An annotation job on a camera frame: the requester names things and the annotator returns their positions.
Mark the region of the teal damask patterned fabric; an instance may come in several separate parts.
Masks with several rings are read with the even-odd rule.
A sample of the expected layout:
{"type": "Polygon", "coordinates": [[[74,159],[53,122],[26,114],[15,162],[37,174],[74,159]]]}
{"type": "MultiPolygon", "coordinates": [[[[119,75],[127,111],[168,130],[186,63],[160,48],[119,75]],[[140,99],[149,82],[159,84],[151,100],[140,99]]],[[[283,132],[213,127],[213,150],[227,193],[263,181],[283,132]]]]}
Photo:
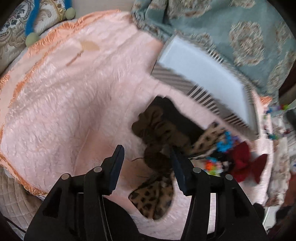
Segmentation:
{"type": "Polygon", "coordinates": [[[262,95],[277,97],[295,62],[295,37],[268,1],[135,1],[139,29],[166,41],[175,33],[217,51],[262,95]]]}

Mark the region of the embroidered cream cushion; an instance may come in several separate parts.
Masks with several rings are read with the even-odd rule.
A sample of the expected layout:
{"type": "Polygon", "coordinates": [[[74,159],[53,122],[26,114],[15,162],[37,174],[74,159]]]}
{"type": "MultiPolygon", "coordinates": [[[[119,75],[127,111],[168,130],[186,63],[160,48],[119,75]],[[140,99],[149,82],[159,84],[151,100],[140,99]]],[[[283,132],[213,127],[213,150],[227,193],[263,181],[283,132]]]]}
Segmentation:
{"type": "MultiPolygon", "coordinates": [[[[25,27],[34,8],[34,1],[22,1],[1,28],[1,72],[15,60],[26,47],[25,27]]],[[[64,1],[40,1],[34,31],[39,35],[63,20],[64,1]]]]}

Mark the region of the brown scrunchie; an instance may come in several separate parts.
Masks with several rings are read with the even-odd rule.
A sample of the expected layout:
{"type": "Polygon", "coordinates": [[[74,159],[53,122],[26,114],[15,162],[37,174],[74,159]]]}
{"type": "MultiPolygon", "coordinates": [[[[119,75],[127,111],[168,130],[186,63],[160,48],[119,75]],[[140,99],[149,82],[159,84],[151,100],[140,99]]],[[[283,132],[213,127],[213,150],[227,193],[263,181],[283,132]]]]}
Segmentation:
{"type": "Polygon", "coordinates": [[[184,116],[167,97],[156,96],[132,124],[133,133],[146,145],[145,164],[156,172],[172,169],[170,149],[176,147],[189,156],[193,145],[204,133],[197,124],[184,116]]]}

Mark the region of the red velvet hair bow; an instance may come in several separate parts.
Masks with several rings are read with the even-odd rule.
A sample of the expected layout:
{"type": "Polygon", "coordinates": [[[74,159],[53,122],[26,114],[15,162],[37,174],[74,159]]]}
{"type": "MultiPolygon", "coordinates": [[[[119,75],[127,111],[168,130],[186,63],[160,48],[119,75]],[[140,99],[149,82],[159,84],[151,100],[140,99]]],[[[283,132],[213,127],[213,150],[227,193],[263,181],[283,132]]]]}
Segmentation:
{"type": "Polygon", "coordinates": [[[251,177],[255,183],[260,183],[262,172],[267,163],[268,154],[256,155],[254,157],[248,143],[242,142],[233,148],[229,157],[234,164],[230,174],[238,183],[245,181],[245,179],[249,177],[251,177]]]}

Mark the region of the striped white tray box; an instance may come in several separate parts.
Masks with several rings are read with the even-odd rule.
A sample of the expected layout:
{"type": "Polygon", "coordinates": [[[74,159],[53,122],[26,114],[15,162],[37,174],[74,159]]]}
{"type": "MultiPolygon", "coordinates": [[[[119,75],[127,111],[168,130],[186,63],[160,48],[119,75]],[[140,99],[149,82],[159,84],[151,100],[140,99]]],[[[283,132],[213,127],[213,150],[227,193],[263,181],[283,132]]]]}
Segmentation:
{"type": "Polygon", "coordinates": [[[165,43],[151,75],[203,105],[250,140],[259,138],[252,87],[214,48],[175,34],[165,43]]]}

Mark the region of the green blue plush toy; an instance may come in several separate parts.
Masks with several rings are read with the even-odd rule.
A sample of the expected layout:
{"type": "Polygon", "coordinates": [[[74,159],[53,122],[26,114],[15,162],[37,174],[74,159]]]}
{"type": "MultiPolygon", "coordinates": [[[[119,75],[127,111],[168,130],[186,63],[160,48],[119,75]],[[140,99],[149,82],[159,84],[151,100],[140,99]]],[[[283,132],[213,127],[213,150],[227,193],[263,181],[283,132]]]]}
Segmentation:
{"type": "MultiPolygon", "coordinates": [[[[63,14],[63,17],[66,18],[66,20],[72,20],[76,16],[76,10],[72,6],[71,0],[65,0],[64,1],[65,6],[65,13],[63,14]]],[[[34,0],[34,8],[32,9],[30,16],[27,20],[26,27],[25,27],[25,45],[26,47],[30,47],[31,45],[35,44],[37,41],[39,41],[40,37],[37,33],[34,31],[34,24],[35,20],[39,14],[40,9],[40,1],[34,0]]]]}

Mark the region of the leopard print hair bow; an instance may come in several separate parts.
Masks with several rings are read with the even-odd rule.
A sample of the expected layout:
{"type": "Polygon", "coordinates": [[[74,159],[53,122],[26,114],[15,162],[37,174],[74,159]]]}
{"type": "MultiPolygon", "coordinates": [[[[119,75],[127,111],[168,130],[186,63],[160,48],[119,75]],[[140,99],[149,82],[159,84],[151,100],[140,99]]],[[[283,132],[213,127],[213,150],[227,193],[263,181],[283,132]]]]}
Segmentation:
{"type": "MultiPolygon", "coordinates": [[[[191,161],[204,160],[214,153],[216,144],[224,140],[226,140],[225,128],[213,122],[193,144],[191,150],[181,153],[191,161]]],[[[155,171],[155,174],[128,196],[131,203],[147,219],[161,219],[173,200],[173,163],[169,154],[165,153],[169,148],[167,144],[147,146],[144,151],[144,162],[155,171]]]]}

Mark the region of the pink textured blanket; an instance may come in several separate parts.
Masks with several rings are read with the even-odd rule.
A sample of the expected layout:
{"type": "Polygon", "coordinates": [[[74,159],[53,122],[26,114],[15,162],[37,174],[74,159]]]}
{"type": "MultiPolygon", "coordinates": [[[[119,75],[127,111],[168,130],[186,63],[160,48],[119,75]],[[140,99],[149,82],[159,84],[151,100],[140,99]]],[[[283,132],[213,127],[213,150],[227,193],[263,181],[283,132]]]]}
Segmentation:
{"type": "Polygon", "coordinates": [[[84,174],[123,145],[125,160],[110,200],[131,215],[140,233],[178,240],[190,205],[178,188],[159,221],[143,217],[128,200],[152,174],[132,124],[162,95],[202,128],[217,121],[238,131],[152,77],[162,48],[126,11],[97,11],[57,25],[1,78],[1,164],[30,193],[44,197],[62,174],[84,174]]]}

